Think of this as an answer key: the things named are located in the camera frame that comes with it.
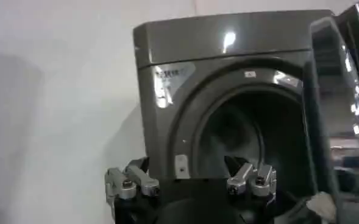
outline brand logo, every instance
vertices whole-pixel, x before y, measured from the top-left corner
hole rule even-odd
[[[160,78],[167,79],[172,78],[174,76],[182,75],[185,73],[185,68],[181,69],[170,69],[170,70],[164,70],[164,71],[156,71],[155,74],[159,76]]]

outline label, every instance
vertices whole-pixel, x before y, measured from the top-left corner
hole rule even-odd
[[[173,104],[172,98],[177,90],[194,74],[196,67],[192,62],[157,65],[152,68],[154,76],[155,101],[158,107],[166,108]]]
[[[244,76],[245,78],[256,78],[257,73],[255,71],[245,71]]]

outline dark gray washing machine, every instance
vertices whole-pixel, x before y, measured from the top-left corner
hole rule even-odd
[[[149,173],[226,177],[225,156],[277,171],[278,187],[312,191],[302,122],[309,25],[328,10],[173,19],[134,30]]]

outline screw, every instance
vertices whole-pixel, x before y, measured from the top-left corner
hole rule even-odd
[[[132,185],[133,185],[133,181],[131,181],[131,180],[126,179],[126,180],[123,181],[123,187],[124,188],[132,187]]]
[[[230,195],[236,195],[236,194],[238,194],[238,192],[239,192],[239,189],[238,189],[238,187],[236,187],[236,186],[230,186],[230,187],[228,188],[228,193],[229,193]]]
[[[154,189],[151,191],[151,196],[157,197],[157,196],[159,196],[159,193],[160,193],[160,189],[159,189],[159,188],[154,188]]]
[[[255,180],[256,185],[265,185],[265,179],[263,177],[257,177]]]

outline washer door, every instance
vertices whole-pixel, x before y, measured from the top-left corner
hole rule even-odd
[[[311,194],[301,91],[297,76],[268,68],[237,69],[200,85],[171,135],[176,177],[227,177],[224,157],[239,156],[275,167],[284,190]]]
[[[359,75],[332,18],[311,25],[311,40],[304,110],[318,189],[333,196],[337,223],[359,223]]]

